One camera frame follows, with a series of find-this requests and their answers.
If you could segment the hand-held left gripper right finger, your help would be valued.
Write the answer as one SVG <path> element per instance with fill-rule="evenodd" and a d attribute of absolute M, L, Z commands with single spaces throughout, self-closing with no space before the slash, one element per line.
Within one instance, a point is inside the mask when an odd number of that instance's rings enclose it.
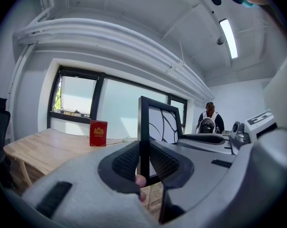
<path fill-rule="evenodd" d="M 150 142 L 163 184 L 162 224 L 252 224 L 287 189 L 287 129 L 261 136 L 237 155 Z"/>

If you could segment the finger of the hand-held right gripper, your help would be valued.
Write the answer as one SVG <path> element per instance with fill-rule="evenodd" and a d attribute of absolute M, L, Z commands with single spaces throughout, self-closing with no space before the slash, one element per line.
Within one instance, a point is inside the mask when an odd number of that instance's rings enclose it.
<path fill-rule="evenodd" d="M 233 154 L 229 137 L 217 133 L 185 134 L 178 139 L 176 145 L 206 152 Z"/>

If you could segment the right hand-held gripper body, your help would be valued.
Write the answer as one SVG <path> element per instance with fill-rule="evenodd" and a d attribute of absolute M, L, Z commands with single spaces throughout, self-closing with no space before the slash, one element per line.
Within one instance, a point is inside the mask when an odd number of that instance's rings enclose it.
<path fill-rule="evenodd" d="M 235 122 L 230 133 L 232 154 L 237 155 L 242 146 L 254 143 L 263 134 L 273 131 L 276 127 L 277 124 L 270 109 L 243 123 Z"/>

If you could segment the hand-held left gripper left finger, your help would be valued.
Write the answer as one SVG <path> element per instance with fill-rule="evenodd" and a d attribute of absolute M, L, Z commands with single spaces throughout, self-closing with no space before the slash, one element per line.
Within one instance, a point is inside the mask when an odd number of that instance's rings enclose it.
<path fill-rule="evenodd" d="M 22 195 L 44 226 L 153 228 L 135 182 L 139 142 L 126 142 L 75 157 Z"/>

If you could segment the person's left hand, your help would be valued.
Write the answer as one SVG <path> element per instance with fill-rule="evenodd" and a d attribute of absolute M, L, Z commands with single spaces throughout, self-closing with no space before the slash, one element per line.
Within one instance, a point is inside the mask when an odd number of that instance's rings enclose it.
<path fill-rule="evenodd" d="M 142 175 L 136 175 L 135 176 L 135 183 L 141 188 L 144 188 L 146 186 L 146 178 Z M 140 191 L 139 199 L 141 202 L 144 202 L 146 200 L 146 194 L 143 191 Z"/>

